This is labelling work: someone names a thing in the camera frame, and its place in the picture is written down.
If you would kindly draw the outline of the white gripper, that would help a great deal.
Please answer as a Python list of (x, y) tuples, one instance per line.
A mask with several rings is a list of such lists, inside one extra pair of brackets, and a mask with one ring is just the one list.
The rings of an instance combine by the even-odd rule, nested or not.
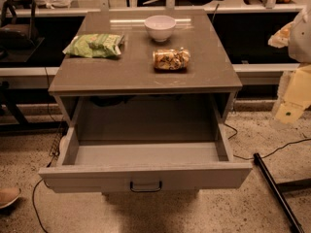
[[(300, 63), (311, 62), (311, 17), (297, 15), (273, 34), (268, 45), (288, 47), (290, 58)], [(293, 124), (311, 106), (311, 65), (299, 65), (281, 76), (278, 98), (272, 109), (272, 119), (282, 124)]]

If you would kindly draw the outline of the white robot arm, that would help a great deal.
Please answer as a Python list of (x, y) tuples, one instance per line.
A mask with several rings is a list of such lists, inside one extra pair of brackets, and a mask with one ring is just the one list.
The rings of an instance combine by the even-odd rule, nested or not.
[(311, 106), (311, 6), (272, 35), (268, 45), (287, 47), (289, 57), (299, 63), (294, 71), (283, 73), (272, 109), (275, 121), (293, 124)]

